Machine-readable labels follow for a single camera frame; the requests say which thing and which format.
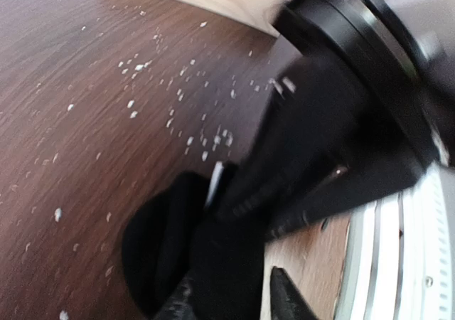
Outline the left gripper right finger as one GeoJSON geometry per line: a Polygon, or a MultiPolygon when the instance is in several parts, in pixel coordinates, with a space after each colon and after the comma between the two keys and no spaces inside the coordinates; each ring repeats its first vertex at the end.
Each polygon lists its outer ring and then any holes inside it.
{"type": "Polygon", "coordinates": [[[284,268],[273,266],[269,279],[273,320],[317,320],[284,268]]]}

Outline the black sock white stripes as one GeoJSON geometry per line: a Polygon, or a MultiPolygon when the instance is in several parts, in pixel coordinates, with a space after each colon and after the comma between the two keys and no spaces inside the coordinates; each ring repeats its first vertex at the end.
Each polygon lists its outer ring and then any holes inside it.
{"type": "Polygon", "coordinates": [[[230,162],[217,164],[211,178],[184,171],[128,222],[123,274],[146,318],[157,317],[179,289],[188,290],[196,319],[260,317],[264,223],[217,216],[236,171],[230,162]]]}

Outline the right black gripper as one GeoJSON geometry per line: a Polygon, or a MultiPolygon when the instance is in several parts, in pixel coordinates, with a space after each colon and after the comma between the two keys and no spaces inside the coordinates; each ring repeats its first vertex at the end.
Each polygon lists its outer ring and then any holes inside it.
{"type": "Polygon", "coordinates": [[[332,55],[289,64],[249,156],[220,202],[228,222],[264,216],[279,238],[412,187],[427,169],[388,111],[332,55]]]}

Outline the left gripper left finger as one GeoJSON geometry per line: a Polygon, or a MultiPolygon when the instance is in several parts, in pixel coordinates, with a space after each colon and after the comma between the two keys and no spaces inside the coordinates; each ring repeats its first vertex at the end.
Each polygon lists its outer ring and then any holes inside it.
{"type": "Polygon", "coordinates": [[[153,320],[196,320],[189,302],[192,292],[191,279],[185,276],[153,320]]]}

